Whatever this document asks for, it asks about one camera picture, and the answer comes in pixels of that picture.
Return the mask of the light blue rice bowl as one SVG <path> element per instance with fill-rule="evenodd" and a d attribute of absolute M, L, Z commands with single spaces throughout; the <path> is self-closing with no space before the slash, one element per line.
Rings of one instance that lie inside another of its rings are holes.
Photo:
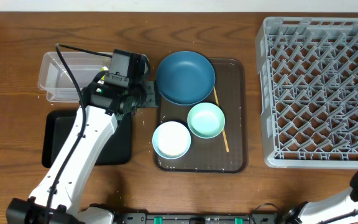
<path fill-rule="evenodd" d="M 185 125 L 168 121 L 154 131 L 152 145 L 158 156 L 170 160 L 178 159 L 188 152 L 191 134 Z"/>

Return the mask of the mint green bowl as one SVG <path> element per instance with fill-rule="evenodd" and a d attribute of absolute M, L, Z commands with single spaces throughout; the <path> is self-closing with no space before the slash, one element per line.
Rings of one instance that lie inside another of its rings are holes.
<path fill-rule="evenodd" d="M 220 107 L 212 103 L 199 103 L 189 111 L 187 123 L 195 136 L 211 139 L 223 131 L 226 119 Z"/>

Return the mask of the yellow snack wrapper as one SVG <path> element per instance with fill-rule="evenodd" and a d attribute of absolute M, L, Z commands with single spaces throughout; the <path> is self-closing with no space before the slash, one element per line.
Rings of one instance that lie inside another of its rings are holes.
<path fill-rule="evenodd" d="M 106 66 L 103 66 L 102 68 L 101 68 L 101 71 L 100 71 L 100 73 L 101 73 L 101 77 L 100 77 L 100 81 L 104 81 L 105 80 L 105 76 L 106 76 L 106 74 L 108 73 L 108 71 L 109 71 L 109 69 L 108 69 L 108 67 L 106 67 Z"/>

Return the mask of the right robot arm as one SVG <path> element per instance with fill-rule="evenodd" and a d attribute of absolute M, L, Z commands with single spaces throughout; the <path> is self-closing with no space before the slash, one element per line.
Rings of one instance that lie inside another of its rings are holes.
<path fill-rule="evenodd" d="M 276 223 L 357 223 L 358 222 L 358 171 L 349 188 L 318 202 L 304 202 L 292 208 Z"/>

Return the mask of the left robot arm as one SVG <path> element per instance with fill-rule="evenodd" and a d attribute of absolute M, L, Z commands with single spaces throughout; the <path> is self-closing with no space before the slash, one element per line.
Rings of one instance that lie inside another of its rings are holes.
<path fill-rule="evenodd" d="M 100 71 L 80 88 L 66 61 L 62 61 L 79 96 L 80 107 L 71 131 L 41 183 L 27 200 L 12 199 L 8 223 L 113 223 L 108 209 L 80 202 L 90 173 L 105 144 L 127 114 L 157 106 L 157 87 L 148 79 L 146 55 L 115 50 L 108 70 Z"/>

